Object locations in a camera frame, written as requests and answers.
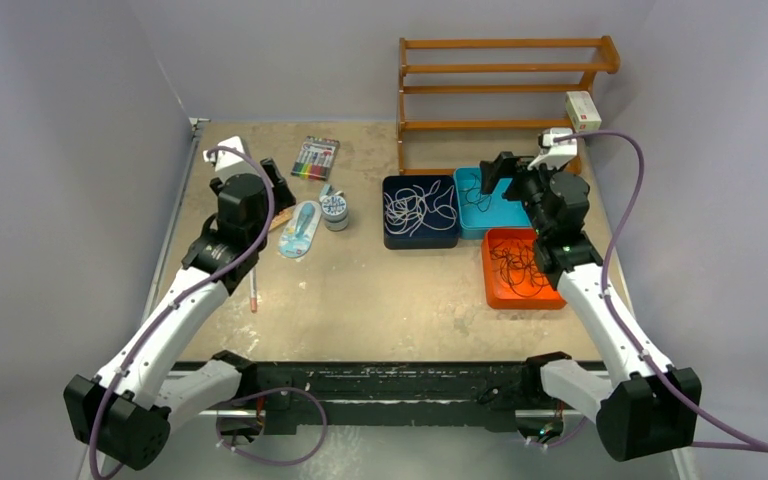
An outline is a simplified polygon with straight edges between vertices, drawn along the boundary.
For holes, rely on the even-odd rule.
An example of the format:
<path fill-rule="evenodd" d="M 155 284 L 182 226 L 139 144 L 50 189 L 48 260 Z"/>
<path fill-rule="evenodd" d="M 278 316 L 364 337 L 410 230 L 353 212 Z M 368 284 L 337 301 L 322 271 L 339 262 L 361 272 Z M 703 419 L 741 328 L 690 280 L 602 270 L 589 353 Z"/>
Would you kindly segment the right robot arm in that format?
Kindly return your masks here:
<path fill-rule="evenodd" d="M 627 307 L 613 300 L 608 261 L 584 230 L 589 184 L 564 168 L 529 169 L 527 160 L 503 151 L 480 162 L 481 192 L 491 195 L 508 180 L 502 197 L 519 204 L 530 220 L 538 270 L 584 325 L 608 376 L 600 378 L 571 359 L 545 360 L 522 379 L 524 399 L 536 407 L 558 399 L 578 410 L 616 461 L 690 446 L 699 377 L 690 368 L 676 368 Z"/>

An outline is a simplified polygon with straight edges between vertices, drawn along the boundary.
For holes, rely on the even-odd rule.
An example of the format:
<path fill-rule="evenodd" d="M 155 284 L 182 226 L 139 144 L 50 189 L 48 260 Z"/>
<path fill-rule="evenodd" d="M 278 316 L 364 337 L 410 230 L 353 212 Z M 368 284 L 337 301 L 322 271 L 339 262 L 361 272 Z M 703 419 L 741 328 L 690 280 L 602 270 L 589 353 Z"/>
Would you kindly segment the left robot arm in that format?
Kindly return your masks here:
<path fill-rule="evenodd" d="M 222 354 L 198 370 L 169 378 L 186 345 L 254 268 L 273 216 L 295 198 L 271 158 L 252 166 L 236 158 L 210 182 L 218 210 L 190 245 L 173 283 L 137 334 L 93 377 L 74 376 L 63 397 L 75 438 L 138 471 L 169 436 L 201 411 L 257 399 L 254 367 Z"/>

